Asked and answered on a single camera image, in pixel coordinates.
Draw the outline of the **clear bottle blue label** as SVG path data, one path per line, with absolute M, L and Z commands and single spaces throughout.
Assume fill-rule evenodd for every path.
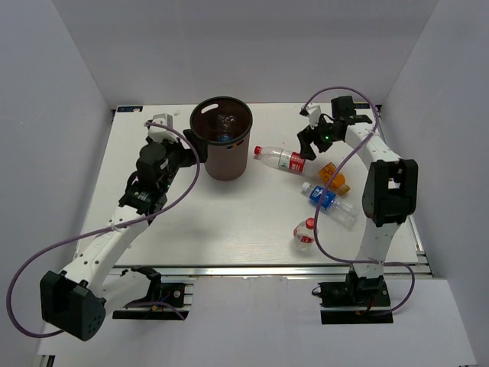
M 218 114 L 215 120 L 213 141 L 218 143 L 229 142 L 234 139 L 237 129 L 234 115 Z

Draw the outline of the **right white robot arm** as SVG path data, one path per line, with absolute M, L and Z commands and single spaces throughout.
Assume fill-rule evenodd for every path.
M 327 151 L 343 141 L 351 156 L 359 156 L 368 170 L 361 205 L 366 217 L 358 254 L 349 261 L 345 295 L 353 304 L 370 304 L 384 285 L 384 263 L 397 230 L 416 208 L 418 164 L 393 152 L 377 133 L 379 116 L 359 115 L 351 96 L 331 101 L 332 116 L 326 119 L 318 105 L 307 102 L 300 114 L 309 120 L 298 133 L 300 157 L 316 158 L 313 151 Z

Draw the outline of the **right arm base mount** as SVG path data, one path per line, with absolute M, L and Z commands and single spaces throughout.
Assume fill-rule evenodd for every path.
M 343 282 L 322 282 L 312 295 L 320 299 L 322 325 L 391 324 L 393 313 L 387 285 L 372 293 L 352 295 Z

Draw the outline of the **clear bottle red label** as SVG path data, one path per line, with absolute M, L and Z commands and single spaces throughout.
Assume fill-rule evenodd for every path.
M 295 151 L 277 147 L 254 148 L 255 157 L 269 167 L 295 174 L 303 174 L 306 169 L 306 160 Z

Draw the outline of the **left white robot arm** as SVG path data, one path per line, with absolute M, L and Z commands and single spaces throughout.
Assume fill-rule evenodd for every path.
M 108 231 L 95 236 L 88 247 L 60 272 L 47 272 L 40 281 L 41 316 L 47 323 L 82 341 L 94 337 L 105 317 L 122 307 L 146 307 L 163 299 L 161 275 L 135 265 L 116 281 L 108 273 L 132 242 L 154 221 L 167 203 L 179 169 L 206 162 L 208 142 L 192 130 L 182 136 L 148 131 L 136 169 L 108 222 Z

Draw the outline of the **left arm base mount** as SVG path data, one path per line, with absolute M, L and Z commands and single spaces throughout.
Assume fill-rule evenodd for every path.
M 115 310 L 114 320 L 179 320 L 189 315 L 193 302 L 193 286 L 188 281 L 170 281 L 156 269 L 135 266 L 125 269 L 121 274 L 141 274 L 149 280 L 146 294 L 133 300 L 129 306 Z

